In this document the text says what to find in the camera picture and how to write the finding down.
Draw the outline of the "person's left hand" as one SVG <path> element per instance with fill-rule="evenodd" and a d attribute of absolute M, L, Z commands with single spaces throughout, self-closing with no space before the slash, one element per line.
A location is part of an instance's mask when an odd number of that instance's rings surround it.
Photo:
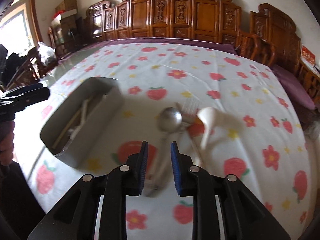
<path fill-rule="evenodd" d="M 10 129 L 9 133 L 4 137 L 4 139 L 1 141 L 1 165 L 7 166 L 12 162 L 13 159 L 13 150 L 14 150 L 14 128 L 15 128 L 15 122 L 10 121 Z"/>

